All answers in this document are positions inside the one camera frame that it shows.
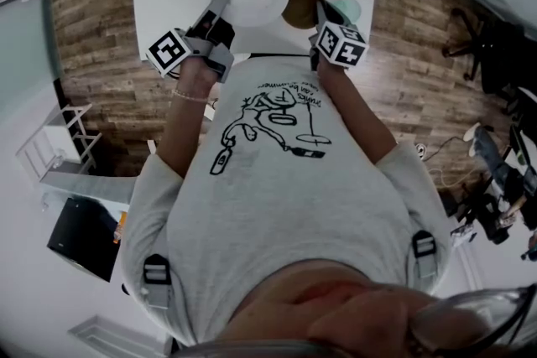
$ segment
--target gray t-shirt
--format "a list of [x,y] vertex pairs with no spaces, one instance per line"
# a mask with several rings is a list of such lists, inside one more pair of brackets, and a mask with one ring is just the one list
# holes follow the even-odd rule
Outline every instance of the gray t-shirt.
[[[411,143],[373,165],[347,131],[307,59],[235,66],[206,139],[182,179],[148,158],[123,236],[131,295],[186,345],[213,340],[244,297],[293,262],[326,259],[380,283],[429,290],[412,237],[449,254],[446,214]],[[143,262],[167,254],[168,310],[143,295]]]

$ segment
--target nose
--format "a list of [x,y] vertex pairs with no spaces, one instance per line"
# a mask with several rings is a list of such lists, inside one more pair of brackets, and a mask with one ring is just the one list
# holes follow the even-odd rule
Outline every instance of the nose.
[[347,301],[318,319],[310,340],[328,342],[360,358],[404,356],[408,311],[393,293],[375,291]]

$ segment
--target glasses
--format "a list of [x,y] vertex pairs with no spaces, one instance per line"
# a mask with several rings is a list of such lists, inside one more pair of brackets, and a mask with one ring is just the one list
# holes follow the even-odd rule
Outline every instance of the glasses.
[[[409,321],[415,357],[464,358],[511,345],[531,308],[537,283],[527,288],[485,289],[456,295],[422,309]],[[211,342],[173,358],[348,358],[331,345],[298,340]]]

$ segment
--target wrist strap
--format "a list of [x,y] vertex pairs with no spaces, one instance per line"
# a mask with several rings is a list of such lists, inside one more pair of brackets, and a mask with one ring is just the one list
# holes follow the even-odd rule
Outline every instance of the wrist strap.
[[201,99],[199,97],[193,97],[188,93],[184,93],[183,91],[179,90],[173,90],[171,92],[174,96],[178,96],[181,99],[190,100],[190,101],[198,101],[199,103],[207,103],[209,99]]

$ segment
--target wooden floor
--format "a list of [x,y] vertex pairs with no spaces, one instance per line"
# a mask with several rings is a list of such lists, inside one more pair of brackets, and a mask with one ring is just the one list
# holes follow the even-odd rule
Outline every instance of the wooden floor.
[[[465,82],[472,57],[445,59],[441,48],[468,39],[455,7],[487,13],[471,0],[375,0],[371,48],[353,81],[397,139],[424,143],[433,153],[449,137],[460,137],[481,121],[508,141],[504,102]],[[62,86],[73,104],[93,103],[86,125],[103,135],[116,175],[135,175],[159,139],[173,81],[162,80],[138,57],[133,0],[54,0],[55,29],[65,71]],[[451,185],[465,175],[471,183],[484,170],[467,157],[468,144],[453,141],[427,162]],[[431,175],[441,188],[438,170]]]

